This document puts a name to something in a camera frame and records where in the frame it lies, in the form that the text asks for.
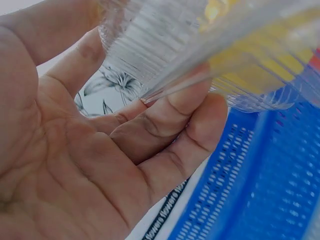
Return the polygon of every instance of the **yellow label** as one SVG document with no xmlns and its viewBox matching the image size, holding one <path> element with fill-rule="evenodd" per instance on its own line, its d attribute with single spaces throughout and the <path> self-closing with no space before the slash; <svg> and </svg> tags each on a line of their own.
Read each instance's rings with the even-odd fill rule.
<svg viewBox="0 0 320 240">
<path fill-rule="evenodd" d="M 237 1 L 210 0 L 205 9 L 209 24 L 218 16 L 228 13 Z M 311 48 L 301 46 L 306 45 L 305 41 L 311 41 L 311 45 L 317 41 L 315 34 L 308 35 L 307 39 L 303 36 L 296 36 L 298 38 L 295 40 L 288 37 L 292 35 L 293 30 L 303 30 L 308 23 L 318 20 L 319 17 L 319 8 L 305 10 L 287 19 L 268 24 L 215 54 L 208 60 L 213 71 L 230 69 L 233 65 L 240 67 L 214 78 L 212 86 L 228 94 L 259 95 L 283 87 L 304 70 L 305 64 L 308 64 L 314 55 Z"/>
</svg>

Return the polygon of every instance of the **hand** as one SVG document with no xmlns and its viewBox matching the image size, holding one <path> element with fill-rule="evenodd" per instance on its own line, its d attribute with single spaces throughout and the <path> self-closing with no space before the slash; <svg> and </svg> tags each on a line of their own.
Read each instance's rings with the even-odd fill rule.
<svg viewBox="0 0 320 240">
<path fill-rule="evenodd" d="M 224 99 L 199 83 L 87 119 L 74 97 L 105 59 L 95 0 L 47 0 L 0 17 L 0 236 L 123 240 L 215 149 Z M 38 78 L 36 66 L 85 33 Z"/>
</svg>

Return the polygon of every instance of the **clear plastic bottle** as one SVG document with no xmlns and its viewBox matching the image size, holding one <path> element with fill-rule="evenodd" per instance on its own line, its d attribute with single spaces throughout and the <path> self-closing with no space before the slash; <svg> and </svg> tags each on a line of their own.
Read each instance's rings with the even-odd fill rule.
<svg viewBox="0 0 320 240">
<path fill-rule="evenodd" d="M 100 0 L 108 61 L 142 83 L 163 70 L 198 33 L 208 0 Z"/>
<path fill-rule="evenodd" d="M 100 0 L 108 61 L 154 101 L 211 80 L 244 112 L 320 107 L 318 0 Z"/>
</svg>

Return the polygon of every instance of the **blue mesh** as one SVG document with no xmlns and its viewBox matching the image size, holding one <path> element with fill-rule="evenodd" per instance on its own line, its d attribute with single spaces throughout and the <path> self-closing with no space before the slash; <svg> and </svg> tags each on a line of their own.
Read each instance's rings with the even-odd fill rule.
<svg viewBox="0 0 320 240">
<path fill-rule="evenodd" d="M 232 110 L 170 240 L 300 240 L 320 194 L 320 110 Z"/>
</svg>

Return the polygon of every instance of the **floral pattern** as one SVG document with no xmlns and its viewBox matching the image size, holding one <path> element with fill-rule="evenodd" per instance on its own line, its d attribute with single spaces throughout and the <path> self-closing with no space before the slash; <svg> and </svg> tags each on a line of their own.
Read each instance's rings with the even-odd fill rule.
<svg viewBox="0 0 320 240">
<path fill-rule="evenodd" d="M 121 106 L 117 108 L 126 106 L 134 99 L 138 98 L 141 83 L 135 78 L 131 77 L 126 72 L 117 70 L 115 67 L 110 66 L 107 62 L 104 62 L 98 72 L 88 81 L 84 88 L 76 95 L 74 102 L 84 116 L 86 117 L 96 117 L 101 115 L 112 114 L 118 109 L 111 107 L 109 103 L 112 101 L 109 96 L 100 97 L 101 103 L 97 102 L 97 97 L 95 97 L 96 104 L 101 104 L 100 113 L 89 113 L 84 107 L 84 99 L 88 96 L 95 95 L 103 90 L 109 89 L 113 90 L 112 95 L 119 95 L 121 99 Z"/>
</svg>

